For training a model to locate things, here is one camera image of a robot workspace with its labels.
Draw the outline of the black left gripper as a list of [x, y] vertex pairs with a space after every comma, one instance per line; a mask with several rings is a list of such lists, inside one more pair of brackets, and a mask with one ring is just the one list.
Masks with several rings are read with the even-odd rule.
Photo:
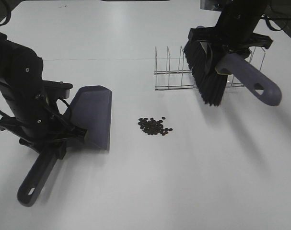
[[56, 148], [56, 157], [66, 155], [69, 144], [87, 141], [88, 130], [73, 124], [60, 114], [44, 87], [22, 92], [0, 81], [0, 92], [13, 116], [3, 115], [0, 130], [7, 130], [20, 138], [19, 143], [41, 154], [47, 147]]

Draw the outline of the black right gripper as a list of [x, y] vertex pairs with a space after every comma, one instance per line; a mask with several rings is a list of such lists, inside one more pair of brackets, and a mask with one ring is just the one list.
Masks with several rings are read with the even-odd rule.
[[187, 43], [209, 43], [212, 50], [218, 52], [241, 50], [243, 58], [249, 57], [252, 46], [269, 49], [273, 40], [267, 35], [254, 33], [266, 8], [266, 2], [229, 2], [215, 27], [191, 28]]

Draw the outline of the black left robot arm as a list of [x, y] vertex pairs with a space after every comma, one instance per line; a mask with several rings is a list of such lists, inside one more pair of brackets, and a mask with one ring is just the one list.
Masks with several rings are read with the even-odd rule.
[[8, 130], [20, 143], [38, 153], [52, 148], [58, 159], [67, 142], [84, 139], [86, 130], [72, 123], [72, 108], [61, 114], [57, 100], [69, 97], [73, 85], [42, 79], [43, 60], [34, 50], [7, 40], [0, 33], [0, 92], [13, 115], [0, 110], [0, 130]]

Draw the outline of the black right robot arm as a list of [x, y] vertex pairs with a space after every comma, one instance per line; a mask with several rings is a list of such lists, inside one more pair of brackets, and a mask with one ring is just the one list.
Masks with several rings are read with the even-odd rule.
[[269, 49], [273, 40], [254, 32], [267, 4], [267, 0], [232, 0], [224, 5], [215, 26], [191, 28], [188, 42], [204, 42], [228, 53], [251, 46]]

